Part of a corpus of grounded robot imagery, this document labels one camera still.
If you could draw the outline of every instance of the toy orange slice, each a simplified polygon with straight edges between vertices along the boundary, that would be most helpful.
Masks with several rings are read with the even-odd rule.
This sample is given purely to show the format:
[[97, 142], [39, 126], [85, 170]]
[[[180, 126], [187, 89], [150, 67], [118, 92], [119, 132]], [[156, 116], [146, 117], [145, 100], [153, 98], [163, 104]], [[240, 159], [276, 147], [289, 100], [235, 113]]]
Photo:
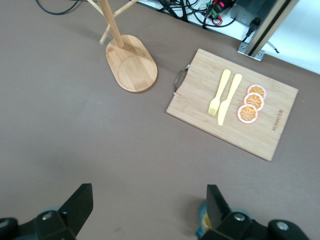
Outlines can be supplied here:
[[239, 120], [245, 124], [251, 124], [258, 118], [258, 110], [251, 104], [244, 104], [237, 112]]
[[253, 105], [258, 111], [260, 111], [264, 107], [264, 98], [255, 92], [249, 93], [244, 97], [244, 104]]
[[246, 91], [246, 94], [250, 94], [250, 93], [260, 94], [263, 97], [263, 99], [266, 99], [266, 96], [267, 96], [266, 89], [259, 84], [253, 84], [249, 86]]

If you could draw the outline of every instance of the cutting board handle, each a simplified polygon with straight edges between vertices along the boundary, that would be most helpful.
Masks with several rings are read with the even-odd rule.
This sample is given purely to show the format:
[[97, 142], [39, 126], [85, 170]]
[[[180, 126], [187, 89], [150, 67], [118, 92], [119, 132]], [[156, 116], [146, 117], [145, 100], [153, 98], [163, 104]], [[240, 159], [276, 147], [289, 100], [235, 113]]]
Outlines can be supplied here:
[[183, 73], [184, 71], [188, 71], [189, 67], [190, 67], [190, 64], [188, 64], [187, 66], [185, 66], [185, 68], [183, 68], [183, 69], [179, 72], [178, 76], [176, 77], [176, 79], [175, 79], [175, 81], [174, 81], [174, 92], [173, 92], [173, 95], [176, 95], [176, 94], [177, 94], [178, 88], [180, 87], [180, 85], [181, 85], [181, 84], [183, 83], [183, 81], [184, 81], [184, 80], [179, 81], [179, 79], [181, 78], [182, 73]]

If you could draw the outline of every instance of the yellow knife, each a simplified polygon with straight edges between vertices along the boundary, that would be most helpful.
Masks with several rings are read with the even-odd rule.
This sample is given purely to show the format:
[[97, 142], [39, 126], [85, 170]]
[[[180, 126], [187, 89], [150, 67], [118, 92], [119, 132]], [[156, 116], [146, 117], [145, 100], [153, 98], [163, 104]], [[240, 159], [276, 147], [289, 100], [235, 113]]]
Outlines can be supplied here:
[[227, 96], [226, 100], [224, 100], [220, 104], [220, 108], [219, 108], [219, 112], [218, 112], [218, 124], [220, 126], [222, 126], [224, 124], [225, 116], [226, 116], [227, 110], [229, 108], [229, 105], [231, 103], [231, 99], [233, 98], [233, 96], [234, 96], [234, 94], [235, 94], [235, 92], [241, 82], [241, 79], [242, 79], [241, 74], [237, 73], [236, 75], [234, 75], [228, 96]]

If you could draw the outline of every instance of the red component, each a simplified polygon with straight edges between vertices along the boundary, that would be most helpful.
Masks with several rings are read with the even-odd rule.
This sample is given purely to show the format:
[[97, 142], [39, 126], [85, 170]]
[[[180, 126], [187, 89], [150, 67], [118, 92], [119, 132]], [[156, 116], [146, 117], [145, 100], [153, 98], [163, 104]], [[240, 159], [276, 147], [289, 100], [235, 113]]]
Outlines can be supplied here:
[[216, 19], [211, 19], [211, 22], [213, 23], [213, 25], [215, 26], [220, 26], [223, 22], [221, 16], [217, 16]]

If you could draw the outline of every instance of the oval wooden base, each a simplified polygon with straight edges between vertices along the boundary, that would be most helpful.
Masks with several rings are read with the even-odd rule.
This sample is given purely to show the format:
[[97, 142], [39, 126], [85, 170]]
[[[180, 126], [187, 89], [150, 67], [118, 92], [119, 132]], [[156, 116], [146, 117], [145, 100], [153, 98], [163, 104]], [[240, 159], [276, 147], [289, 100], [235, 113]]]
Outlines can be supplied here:
[[155, 61], [142, 44], [131, 35], [121, 36], [124, 46], [118, 47], [113, 39], [105, 50], [105, 57], [118, 84], [132, 93], [149, 89], [156, 81]]

